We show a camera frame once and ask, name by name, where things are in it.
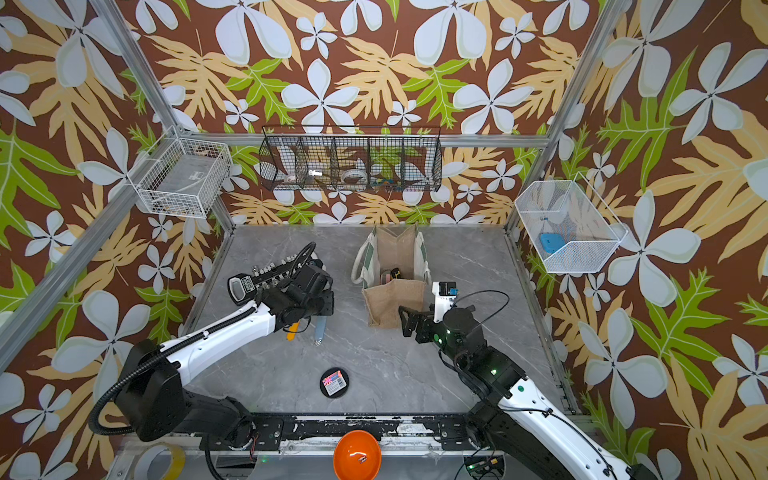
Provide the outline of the orange utility knife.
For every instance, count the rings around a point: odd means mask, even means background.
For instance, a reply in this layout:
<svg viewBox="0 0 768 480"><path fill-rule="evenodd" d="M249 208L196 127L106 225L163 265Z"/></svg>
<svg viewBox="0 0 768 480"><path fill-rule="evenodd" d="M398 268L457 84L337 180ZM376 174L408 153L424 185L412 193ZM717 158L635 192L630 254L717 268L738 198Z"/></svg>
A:
<svg viewBox="0 0 768 480"><path fill-rule="evenodd" d="M299 330L299 323L296 322L288 328L286 339L288 341L293 341L298 333L298 330Z"/></svg>

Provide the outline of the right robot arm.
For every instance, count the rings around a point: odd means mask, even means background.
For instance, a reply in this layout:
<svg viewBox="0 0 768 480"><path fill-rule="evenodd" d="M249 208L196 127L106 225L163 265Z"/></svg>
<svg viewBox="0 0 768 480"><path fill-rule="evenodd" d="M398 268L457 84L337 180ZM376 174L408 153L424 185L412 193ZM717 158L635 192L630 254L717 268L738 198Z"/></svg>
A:
<svg viewBox="0 0 768 480"><path fill-rule="evenodd" d="M403 336L432 343L479 398L466 415L473 441L501 451L541 479L652 479L598 445L564 415L510 357L491 346L470 309L398 309Z"/></svg>

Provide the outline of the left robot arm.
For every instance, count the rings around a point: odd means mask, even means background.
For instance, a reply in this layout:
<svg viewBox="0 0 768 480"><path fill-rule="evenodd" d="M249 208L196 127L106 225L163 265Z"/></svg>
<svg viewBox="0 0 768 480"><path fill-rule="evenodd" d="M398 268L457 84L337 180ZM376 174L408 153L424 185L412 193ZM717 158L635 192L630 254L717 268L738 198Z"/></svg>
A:
<svg viewBox="0 0 768 480"><path fill-rule="evenodd" d="M243 346L303 319L334 311L332 277L314 260L269 288L246 282L239 308L191 334L163 344L132 347L117 382L95 401L90 430L102 436L136 434L149 442L191 434L242 448L251 441L255 415L233 397L188 390L204 370Z"/></svg>

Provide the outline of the green christmas burlap pouch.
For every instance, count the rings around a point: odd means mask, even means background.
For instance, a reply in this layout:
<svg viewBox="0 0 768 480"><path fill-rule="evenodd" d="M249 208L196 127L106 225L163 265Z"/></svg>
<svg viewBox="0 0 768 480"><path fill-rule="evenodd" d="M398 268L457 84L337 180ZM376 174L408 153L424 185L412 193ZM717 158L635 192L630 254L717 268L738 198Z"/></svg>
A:
<svg viewBox="0 0 768 480"><path fill-rule="evenodd" d="M384 275L393 268L400 269L404 279L387 283ZM357 252L350 279L362 287L368 326L399 328L398 308L424 310L426 291L432 283L423 233L415 226L399 233L373 229Z"/></svg>

